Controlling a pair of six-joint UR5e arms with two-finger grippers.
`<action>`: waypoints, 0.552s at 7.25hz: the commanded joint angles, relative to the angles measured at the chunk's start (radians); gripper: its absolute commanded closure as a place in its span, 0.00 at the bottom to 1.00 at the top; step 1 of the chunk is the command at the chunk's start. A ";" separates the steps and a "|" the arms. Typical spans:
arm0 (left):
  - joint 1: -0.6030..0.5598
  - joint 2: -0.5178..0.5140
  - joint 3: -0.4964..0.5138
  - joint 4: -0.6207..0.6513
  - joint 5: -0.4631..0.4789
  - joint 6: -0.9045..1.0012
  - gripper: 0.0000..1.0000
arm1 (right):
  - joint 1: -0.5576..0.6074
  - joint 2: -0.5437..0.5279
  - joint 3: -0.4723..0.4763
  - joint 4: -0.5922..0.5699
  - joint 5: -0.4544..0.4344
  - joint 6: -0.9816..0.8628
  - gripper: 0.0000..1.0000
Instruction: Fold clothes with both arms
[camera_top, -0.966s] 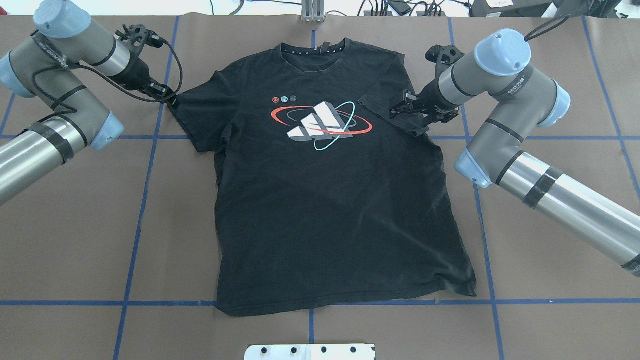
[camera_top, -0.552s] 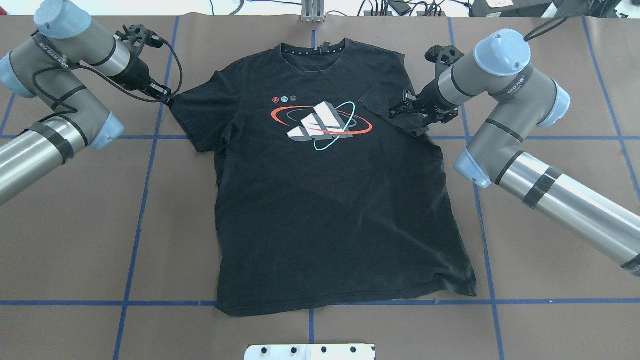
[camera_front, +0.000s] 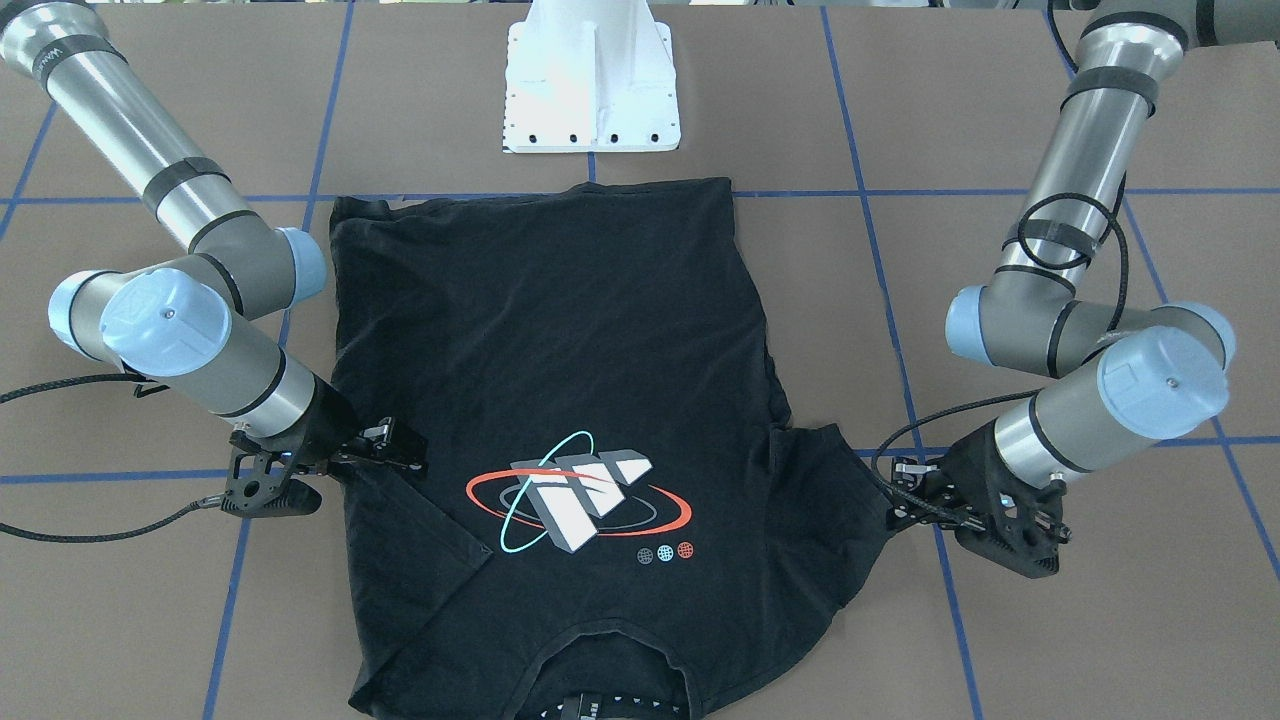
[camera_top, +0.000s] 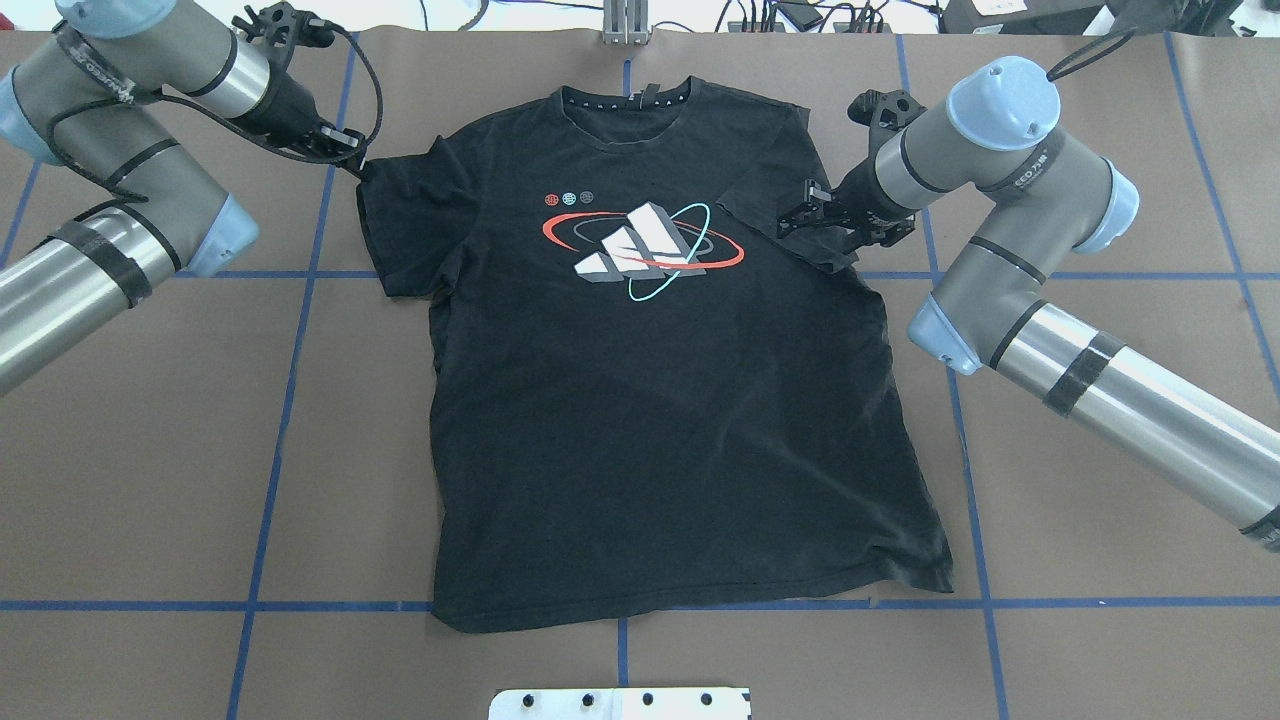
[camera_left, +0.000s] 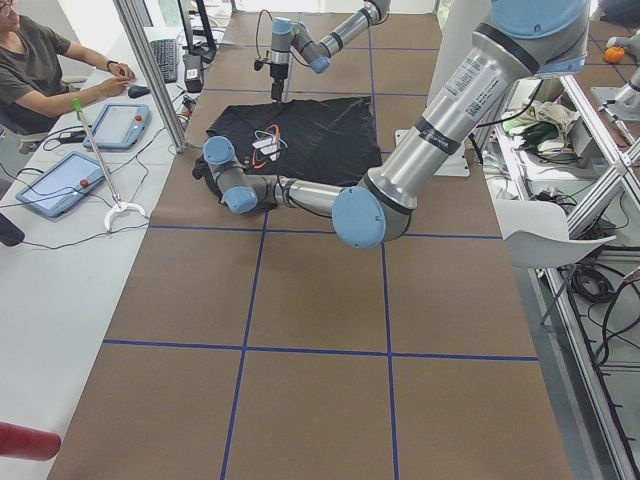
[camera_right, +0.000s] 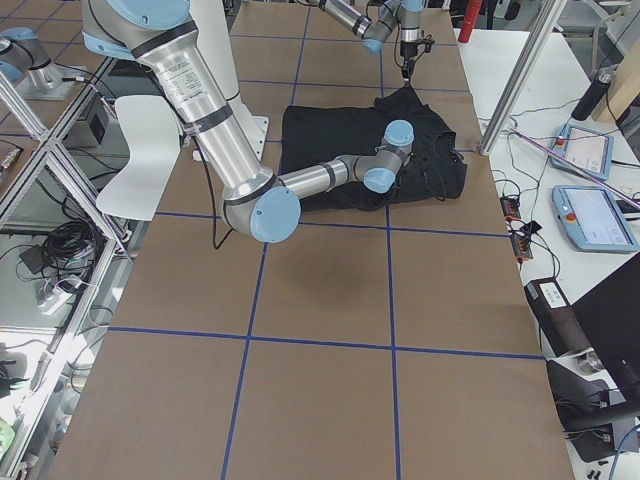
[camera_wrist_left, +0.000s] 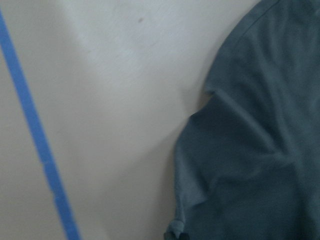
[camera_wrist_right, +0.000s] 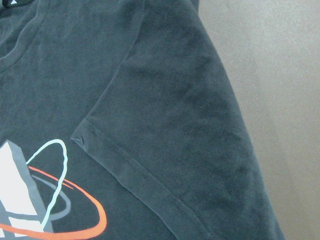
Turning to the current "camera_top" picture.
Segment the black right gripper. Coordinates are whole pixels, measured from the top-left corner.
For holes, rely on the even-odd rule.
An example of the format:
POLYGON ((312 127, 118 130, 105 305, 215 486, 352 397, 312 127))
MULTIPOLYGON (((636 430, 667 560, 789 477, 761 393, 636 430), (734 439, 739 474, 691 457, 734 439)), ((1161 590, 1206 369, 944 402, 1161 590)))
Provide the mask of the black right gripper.
POLYGON ((915 213, 892 201, 881 188, 873 160, 850 170, 835 193, 806 179, 803 204, 777 218, 777 240, 804 229, 846 227, 845 249, 891 247, 915 231, 915 213))

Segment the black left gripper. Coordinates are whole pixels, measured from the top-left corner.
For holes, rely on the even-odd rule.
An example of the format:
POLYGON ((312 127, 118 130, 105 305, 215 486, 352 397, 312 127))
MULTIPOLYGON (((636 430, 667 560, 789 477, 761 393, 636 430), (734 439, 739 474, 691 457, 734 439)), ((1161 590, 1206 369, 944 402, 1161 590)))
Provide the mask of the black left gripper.
POLYGON ((270 73, 266 92, 252 109, 252 135, 271 147, 296 150, 300 161, 340 169, 364 167, 366 136, 328 124, 311 92, 287 72, 270 73))

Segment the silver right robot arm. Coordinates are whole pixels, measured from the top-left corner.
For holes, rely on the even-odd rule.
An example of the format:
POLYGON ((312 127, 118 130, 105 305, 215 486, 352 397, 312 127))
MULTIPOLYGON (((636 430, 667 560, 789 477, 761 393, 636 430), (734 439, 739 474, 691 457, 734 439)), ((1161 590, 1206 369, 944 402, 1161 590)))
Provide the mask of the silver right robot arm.
POLYGON ((1061 126, 1051 70, 998 56, 933 106, 868 90, 847 108, 867 154, 838 183, 803 183, 776 229, 833 228, 841 252, 888 247, 972 187, 986 217, 911 318, 910 341, 961 375, 991 369, 1105 438, 1277 552, 1277 432, 1061 304, 1047 284, 1106 250, 1140 208, 1135 184, 1061 126))

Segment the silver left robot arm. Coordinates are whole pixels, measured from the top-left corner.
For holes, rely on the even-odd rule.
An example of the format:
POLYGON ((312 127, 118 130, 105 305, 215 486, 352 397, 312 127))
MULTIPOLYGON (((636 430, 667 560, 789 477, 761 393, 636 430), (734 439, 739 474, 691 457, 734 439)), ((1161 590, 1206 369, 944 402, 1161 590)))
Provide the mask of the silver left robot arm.
POLYGON ((3 272, 10 392, 179 272, 210 277, 257 222, 148 111, 174 102, 280 158, 357 173, 372 135, 325 119, 294 50, 352 40, 280 1, 230 23, 195 1, 59 1, 49 41, 3 77, 3 137, 108 200, 3 272))

